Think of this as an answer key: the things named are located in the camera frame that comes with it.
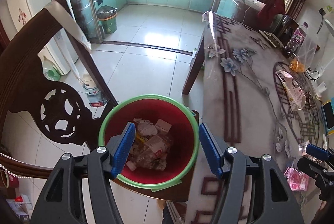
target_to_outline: dining table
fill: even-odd
[[[269,154],[284,173],[297,168],[304,144],[326,143],[321,102],[310,81],[289,68],[289,61],[259,31],[212,11],[203,14],[203,35],[183,87],[188,94],[204,65],[203,123],[216,137],[245,155]],[[302,110],[293,111],[276,75],[289,73],[306,96]],[[305,223],[310,223],[321,201],[310,178],[306,191],[293,194]],[[246,177],[239,223],[246,223],[251,199]],[[211,173],[200,145],[187,201],[185,223],[210,223],[223,183]]]

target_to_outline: black cord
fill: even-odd
[[[319,74],[319,72],[317,72],[317,71],[315,71],[315,70],[311,70],[311,69],[308,69],[308,71],[312,71],[312,72],[316,72],[316,73],[318,73],[318,78],[316,78],[316,79],[314,79],[314,78],[309,78],[307,75],[306,75],[306,73],[304,72],[304,75],[305,75],[305,77],[307,78],[307,79],[309,79],[309,80],[312,80],[312,81],[316,81],[316,80],[318,80],[319,78],[320,78],[320,74]]]
[[[319,34],[319,32],[320,32],[320,30],[321,30],[321,28],[322,28],[322,26],[324,24],[324,16],[321,15],[321,17],[322,17],[322,20],[321,20],[321,24],[320,24],[319,30],[317,31],[317,34]]]

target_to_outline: white wall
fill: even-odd
[[[327,5],[334,7],[334,0],[306,0],[296,20],[299,24],[306,22],[309,25],[307,34],[320,46],[320,50],[314,56],[311,69],[315,69],[317,66],[319,68],[321,65],[325,66],[334,58],[334,38],[327,27],[323,25],[319,34],[316,34],[321,23],[321,15],[318,10]],[[334,23],[334,13],[325,15],[325,18]],[[334,61],[319,78],[318,83],[321,82],[325,82],[327,86],[327,90],[322,94],[323,101],[334,97]]]
[[[10,15],[7,0],[0,0],[0,20],[9,40],[12,40],[17,30]]]

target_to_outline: silver screw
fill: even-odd
[[[266,161],[271,161],[271,156],[269,154],[263,155],[263,159]]]
[[[106,147],[98,147],[98,148],[96,149],[96,151],[97,151],[98,153],[104,153],[104,152],[106,152]]]
[[[228,147],[228,152],[231,154],[237,153],[237,149],[235,147]]]
[[[69,153],[65,153],[65,154],[62,155],[61,158],[62,158],[63,160],[68,160],[70,157],[71,157],[71,155],[70,155]]]

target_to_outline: pink wrapper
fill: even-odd
[[[292,167],[288,167],[284,175],[288,177],[287,178],[288,185],[290,186],[292,191],[307,190],[310,177],[305,173],[299,172],[298,170]]]

